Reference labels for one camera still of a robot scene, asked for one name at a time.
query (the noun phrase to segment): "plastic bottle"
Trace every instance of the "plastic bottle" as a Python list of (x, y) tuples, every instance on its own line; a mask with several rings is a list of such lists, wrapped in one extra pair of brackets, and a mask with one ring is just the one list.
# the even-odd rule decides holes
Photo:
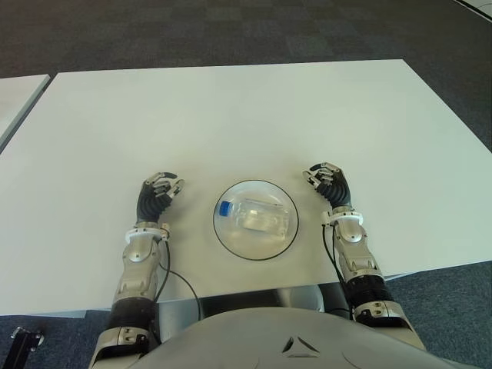
[(282, 204), (245, 198), (239, 202), (221, 202), (219, 215), (230, 218), (236, 227), (285, 237), (289, 211)]

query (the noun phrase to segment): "robot forearm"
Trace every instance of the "robot forearm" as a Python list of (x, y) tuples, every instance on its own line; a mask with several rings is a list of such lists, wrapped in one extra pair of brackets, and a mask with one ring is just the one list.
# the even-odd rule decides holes
[(165, 178), (174, 179), (176, 176), (157, 173), (142, 185), (137, 223), (125, 237), (128, 245), (122, 256), (124, 270), (113, 299), (108, 326), (99, 336), (89, 367), (101, 364), (101, 360), (106, 358), (125, 356), (137, 360), (152, 345), (158, 344), (151, 332), (158, 324), (155, 298), (157, 268), (161, 260), (159, 244), (169, 238), (167, 225), (159, 228), (158, 219), (184, 185), (180, 180), (171, 186)]
[(387, 289), (381, 270), (367, 247), (363, 218), (351, 206), (351, 194), (343, 172), (329, 163), (315, 165), (310, 170), (317, 173), (312, 175), (305, 171), (304, 177), (332, 206), (331, 214), (324, 212), (322, 215), (323, 232), (328, 226), (332, 229), (332, 242), (339, 255), (343, 277), (341, 283), (347, 302), (354, 309), (355, 321), (424, 349), (403, 309)]

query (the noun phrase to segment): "blue bottle cap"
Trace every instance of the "blue bottle cap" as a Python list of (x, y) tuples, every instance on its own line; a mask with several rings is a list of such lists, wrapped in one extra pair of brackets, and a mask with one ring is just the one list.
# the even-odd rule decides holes
[(229, 215), (229, 211), (231, 210), (232, 204), (229, 201), (221, 202), (221, 207), (218, 210), (218, 214), (221, 217), (227, 217)]

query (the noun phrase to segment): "white table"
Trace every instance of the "white table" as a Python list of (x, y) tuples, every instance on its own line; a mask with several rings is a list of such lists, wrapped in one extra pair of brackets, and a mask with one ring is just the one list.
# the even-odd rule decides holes
[(48, 81), (48, 75), (0, 79), (0, 148)]
[[(492, 155), (401, 60), (62, 73), (0, 155), (0, 314), (109, 307), (156, 171), (187, 180), (165, 220), (171, 267), (200, 296), (335, 281), (325, 203), (301, 176), (325, 160), (385, 274), (492, 258)], [(268, 261), (212, 226), (221, 193), (251, 178), (298, 207), (298, 236)], [(162, 300), (190, 297), (172, 278)]]

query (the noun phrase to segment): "black cable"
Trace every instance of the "black cable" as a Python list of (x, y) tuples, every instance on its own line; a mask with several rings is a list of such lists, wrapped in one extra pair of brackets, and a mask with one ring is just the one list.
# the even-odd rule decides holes
[(334, 255), (332, 256), (330, 250), (328, 250), (328, 246), (327, 246), (327, 243), (326, 243), (326, 235), (324, 234), (325, 233), (325, 228), (326, 228), (326, 226), (323, 224), (322, 225), (323, 246), (324, 246), (324, 249), (326, 250), (326, 253), (328, 254), (328, 257), (330, 258), (330, 261), (331, 261), (331, 263), (333, 265), (333, 268), (335, 268), (335, 272), (337, 273), (338, 281), (340, 282), (341, 287), (342, 287), (342, 289), (345, 292), (345, 281), (344, 281), (344, 278), (341, 275), (340, 271), (338, 270), (338, 266), (337, 266), (337, 263), (336, 263), (336, 261), (334, 259)]
[(192, 293), (192, 294), (193, 294), (193, 296), (194, 296), (194, 300), (197, 302), (197, 308), (198, 308), (198, 320), (200, 321), (200, 320), (201, 320), (201, 305), (200, 305), (200, 300), (198, 299), (198, 296), (197, 296), (196, 292), (194, 291), (193, 286), (191, 286), (190, 282), (188, 282), (188, 281), (186, 280), (186, 278), (185, 278), (185, 277), (183, 277), (183, 276), (182, 276), (181, 274), (179, 274), (178, 272), (176, 272), (176, 271), (171, 271), (171, 270), (169, 270), (169, 269), (167, 269), (167, 270), (166, 270), (166, 268), (164, 268), (164, 267), (162, 266), (162, 264), (161, 264), (161, 263), (159, 263), (159, 267), (161, 267), (162, 269), (164, 269), (166, 272), (169, 272), (169, 273), (171, 273), (171, 274), (174, 274), (176, 277), (180, 278), (180, 279), (181, 279), (184, 283), (186, 283), (186, 284), (188, 285), (188, 287), (189, 287), (189, 288), (190, 288), (190, 290), (191, 290), (191, 293)]
[(166, 275), (164, 276), (164, 280), (162, 281), (161, 287), (159, 288), (158, 293), (155, 295), (154, 302), (157, 302), (159, 297), (161, 296), (162, 290), (164, 290), (164, 286), (166, 285), (166, 282), (168, 281), (169, 278), (169, 272), (171, 271), (171, 252), (169, 251), (169, 243), (167, 241), (164, 241), (164, 244), (166, 246), (166, 254), (168, 256), (168, 268), (164, 270), (166, 271)]
[[(331, 264), (333, 265), (333, 268), (335, 269), (335, 272), (337, 273), (338, 281), (340, 282), (341, 289), (344, 292), (345, 300), (347, 300), (347, 302), (348, 302), (348, 299), (347, 299), (347, 296), (348, 296), (347, 286), (345, 285), (344, 277), (341, 275), (341, 272), (338, 270), (337, 262), (335, 261), (335, 254), (334, 254), (334, 249), (335, 249), (335, 228), (334, 227), (332, 227), (332, 228), (333, 229), (332, 229), (332, 233), (331, 233), (331, 243), (332, 243), (333, 255), (331, 255), (330, 250), (328, 249), (328, 245), (326, 243), (326, 234), (325, 234), (326, 225), (325, 224), (321, 225), (321, 233), (322, 233), (322, 236), (323, 236), (323, 246), (324, 246), (324, 249), (325, 249), (326, 253), (328, 254), (328, 257), (330, 258)], [(352, 313), (352, 306), (350, 306), (350, 304), (349, 304), (348, 312), (349, 312), (349, 315), (350, 315), (350, 319), (352, 320), (353, 313)]]

